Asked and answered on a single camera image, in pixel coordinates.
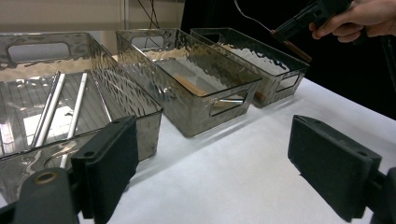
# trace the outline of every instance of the storage bin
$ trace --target storage bin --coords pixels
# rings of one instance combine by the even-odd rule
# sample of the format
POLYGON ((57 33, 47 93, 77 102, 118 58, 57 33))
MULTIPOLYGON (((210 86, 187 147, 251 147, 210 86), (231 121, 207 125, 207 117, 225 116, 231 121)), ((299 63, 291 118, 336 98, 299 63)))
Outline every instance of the storage bin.
POLYGON ((0 35, 0 103, 0 190, 8 203, 17 200, 25 178, 60 166, 63 155, 69 159, 111 120, 136 116, 140 161, 157 151, 163 107, 88 33, 0 35), (59 99, 53 116, 45 116, 55 86, 62 87, 59 99), (45 118, 51 118, 48 135, 35 144, 45 118))
POLYGON ((262 77, 252 100, 258 108, 293 95, 309 67, 232 28, 193 28, 191 35, 262 77))
POLYGON ((186 137, 247 112, 261 78, 178 29, 117 31, 119 63, 186 137))

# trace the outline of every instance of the beige wall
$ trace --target beige wall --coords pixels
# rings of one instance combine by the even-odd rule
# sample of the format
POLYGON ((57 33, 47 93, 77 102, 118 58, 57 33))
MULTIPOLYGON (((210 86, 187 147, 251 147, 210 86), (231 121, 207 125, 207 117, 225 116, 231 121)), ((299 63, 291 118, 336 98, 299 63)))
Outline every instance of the beige wall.
MULTIPOLYGON (((0 0, 0 33, 89 31, 122 29, 124 14, 129 28, 149 28, 149 18, 137 0, 0 0)), ((140 1, 148 13, 149 0, 140 1)), ((179 28, 184 1, 156 0, 154 8, 161 28, 179 28)))

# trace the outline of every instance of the white tabletop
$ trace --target white tabletop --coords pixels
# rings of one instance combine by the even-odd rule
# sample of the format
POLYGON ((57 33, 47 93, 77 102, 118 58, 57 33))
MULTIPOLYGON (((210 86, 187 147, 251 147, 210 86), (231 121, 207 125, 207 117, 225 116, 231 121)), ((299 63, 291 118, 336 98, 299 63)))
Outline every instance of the white tabletop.
MULTIPOLYGON (((138 165, 109 223, 346 223, 288 159, 293 115, 319 119, 375 151, 383 173, 396 166, 395 120, 304 79, 293 96, 252 105, 194 138, 163 116, 157 155, 138 165)), ((352 223, 371 215, 366 209, 352 223)))

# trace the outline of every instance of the table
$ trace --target table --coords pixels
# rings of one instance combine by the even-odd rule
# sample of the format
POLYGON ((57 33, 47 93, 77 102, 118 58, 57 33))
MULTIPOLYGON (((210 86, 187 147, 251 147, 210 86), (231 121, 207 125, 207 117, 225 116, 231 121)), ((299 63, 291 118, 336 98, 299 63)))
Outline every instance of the table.
MULTIPOLYGON (((288 159, 293 115, 319 119, 375 151, 382 173, 396 166, 395 120, 305 78, 293 96, 252 105, 194 138, 163 116, 157 155, 140 162, 109 223, 346 223, 288 159)), ((352 223, 371 216, 367 208, 352 223)))

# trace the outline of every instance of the black device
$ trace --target black device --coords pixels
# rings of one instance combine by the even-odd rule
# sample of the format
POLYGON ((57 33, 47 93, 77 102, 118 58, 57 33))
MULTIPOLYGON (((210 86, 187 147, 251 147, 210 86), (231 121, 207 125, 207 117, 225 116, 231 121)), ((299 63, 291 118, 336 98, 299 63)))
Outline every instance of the black device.
POLYGON ((381 157, 326 123, 293 117, 288 157, 343 220, 373 211, 371 223, 396 223, 396 167, 378 171, 381 157))
MULTIPOLYGON (((352 0, 317 0, 302 9, 297 15, 280 25, 274 33, 274 38, 286 41, 308 25, 314 22, 317 27, 322 25, 330 16, 340 14, 349 9, 352 0)), ((353 41, 357 45, 365 39, 365 33, 353 41)))
POLYGON ((72 168, 29 176, 20 198, 0 209, 0 223, 78 223, 78 213, 107 223, 139 163, 135 116, 107 124, 71 157, 72 168))

